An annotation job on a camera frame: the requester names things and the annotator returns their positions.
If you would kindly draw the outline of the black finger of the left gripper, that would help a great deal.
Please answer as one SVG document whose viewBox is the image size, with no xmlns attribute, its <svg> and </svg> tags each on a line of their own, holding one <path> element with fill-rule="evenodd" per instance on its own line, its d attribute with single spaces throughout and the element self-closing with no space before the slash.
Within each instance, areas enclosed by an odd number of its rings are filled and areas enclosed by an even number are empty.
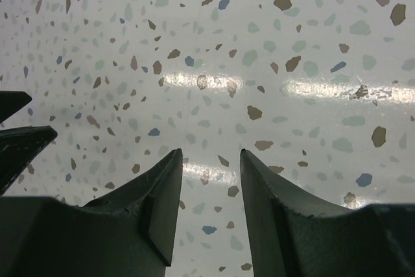
<svg viewBox="0 0 415 277">
<path fill-rule="evenodd" d="M 32 97 L 24 91 L 0 91 L 0 123 L 30 103 Z"/>
<path fill-rule="evenodd" d="M 51 126 L 28 126 L 1 131 L 1 196 L 57 135 Z"/>
</svg>

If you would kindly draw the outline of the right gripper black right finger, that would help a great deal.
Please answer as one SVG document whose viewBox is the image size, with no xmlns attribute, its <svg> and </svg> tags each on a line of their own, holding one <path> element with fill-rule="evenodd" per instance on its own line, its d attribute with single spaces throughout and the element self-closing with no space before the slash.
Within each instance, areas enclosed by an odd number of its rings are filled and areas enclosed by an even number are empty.
<svg viewBox="0 0 415 277">
<path fill-rule="evenodd" d="M 414 205 L 351 210 L 240 154 L 255 276 L 413 276 Z"/>
</svg>

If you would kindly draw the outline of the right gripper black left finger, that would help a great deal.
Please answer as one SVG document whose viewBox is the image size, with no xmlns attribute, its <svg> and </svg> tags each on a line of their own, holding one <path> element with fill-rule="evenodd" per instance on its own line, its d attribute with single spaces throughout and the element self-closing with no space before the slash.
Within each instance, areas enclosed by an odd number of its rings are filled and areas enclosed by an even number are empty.
<svg viewBox="0 0 415 277">
<path fill-rule="evenodd" d="M 164 276 L 172 264 L 183 154 L 84 206 L 1 199 L 2 276 Z"/>
</svg>

